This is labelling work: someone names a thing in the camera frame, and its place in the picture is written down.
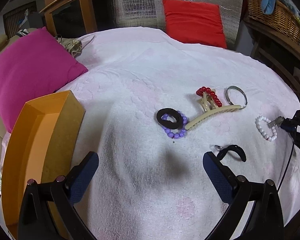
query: black cable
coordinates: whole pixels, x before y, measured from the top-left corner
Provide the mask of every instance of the black cable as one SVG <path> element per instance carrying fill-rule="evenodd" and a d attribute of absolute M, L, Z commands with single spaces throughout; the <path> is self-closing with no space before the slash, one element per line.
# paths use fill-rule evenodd
<path fill-rule="evenodd" d="M 294 149 L 294 142 L 295 142 L 295 140 L 296 140 L 296 135 L 297 135 L 297 131 L 296 131 L 296 130 L 294 130 L 294 135 L 293 135 L 293 138 L 292 138 L 292 139 L 293 139 L 293 142 L 292 142 L 292 148 L 291 148 L 290 157 L 289 157 L 289 160 L 288 160 L 288 163 L 287 163 L 286 169 L 284 170 L 283 177 L 282 177 L 282 179 L 281 179 L 281 181 L 280 181 L 280 184 L 279 184 L 279 187 L 278 187 L 278 192 L 279 192 L 279 189 L 280 189 L 280 187 L 281 187 L 281 185 L 282 185 L 282 182 L 283 182 L 284 176 L 286 175 L 286 172 L 287 172 L 287 169 L 288 169 L 288 166 L 289 166 L 289 163 L 290 163 L 291 157 L 292 157 L 292 153 L 293 153 L 293 149 Z"/>

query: black hair tie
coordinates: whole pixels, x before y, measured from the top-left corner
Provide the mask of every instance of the black hair tie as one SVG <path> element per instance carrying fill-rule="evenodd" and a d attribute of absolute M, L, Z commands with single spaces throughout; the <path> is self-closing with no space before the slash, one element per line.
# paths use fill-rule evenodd
<path fill-rule="evenodd" d="M 224 158 L 224 156 L 226 156 L 228 151 L 236 152 L 243 162 L 247 161 L 247 157 L 244 150 L 236 144 L 229 145 L 227 148 L 222 149 L 217 155 L 218 160 L 221 161 Z"/>
<path fill-rule="evenodd" d="M 168 114 L 170 116 L 173 116 L 174 119 L 176 119 L 176 122 L 171 122 L 169 120 L 163 120 L 163 119 L 161 119 L 161 117 L 164 114 Z M 160 109 L 157 112 L 157 121 L 159 122 L 159 124 L 163 125 L 166 128 L 169 128 L 171 130 L 178 129 L 178 128 L 182 127 L 182 125 L 183 125 L 183 119 L 182 119 L 181 114 L 179 114 L 176 110 L 174 110 L 172 108 L 163 108 L 163 109 Z"/>

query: blue gripper pad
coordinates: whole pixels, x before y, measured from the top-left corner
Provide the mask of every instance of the blue gripper pad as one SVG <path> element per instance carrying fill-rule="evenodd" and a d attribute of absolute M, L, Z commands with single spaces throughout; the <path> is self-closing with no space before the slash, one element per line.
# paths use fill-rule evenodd
<path fill-rule="evenodd" d="M 221 164 L 213 152 L 206 152 L 203 155 L 202 162 L 203 168 L 218 192 L 221 200 L 224 203 L 231 204 L 234 198 L 235 182 L 231 182 L 227 179 L 227 172 L 225 171 L 226 166 Z"/>
<path fill-rule="evenodd" d="M 99 156 L 89 152 L 78 166 L 74 166 L 67 176 L 68 199 L 71 205 L 78 203 L 86 191 L 93 175 L 99 166 Z"/>

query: red bead bracelet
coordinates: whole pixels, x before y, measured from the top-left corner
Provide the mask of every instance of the red bead bracelet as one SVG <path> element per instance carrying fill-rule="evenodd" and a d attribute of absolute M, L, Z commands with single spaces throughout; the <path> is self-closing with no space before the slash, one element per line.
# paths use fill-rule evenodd
<path fill-rule="evenodd" d="M 212 99 L 214 100 L 214 102 L 218 107 L 222 106 L 221 101 L 218 99 L 216 93 L 214 91 L 211 91 L 211 88 L 206 88 L 206 87 L 199 88 L 196 94 L 202 97 L 204 92 L 207 92 L 207 94 L 209 94 L 212 97 Z"/>

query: red pillow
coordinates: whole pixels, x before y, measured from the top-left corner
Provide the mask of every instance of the red pillow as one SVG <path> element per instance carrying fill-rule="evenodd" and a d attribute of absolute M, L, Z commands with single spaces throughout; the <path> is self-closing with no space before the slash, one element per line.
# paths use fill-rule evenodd
<path fill-rule="evenodd" d="M 205 2 L 162 0 L 166 33 L 183 43 L 227 48 L 219 6 Z"/>
<path fill-rule="evenodd" d="M 44 27 L 0 54 L 0 117 L 9 133 L 32 99 L 59 90 L 87 72 Z"/>

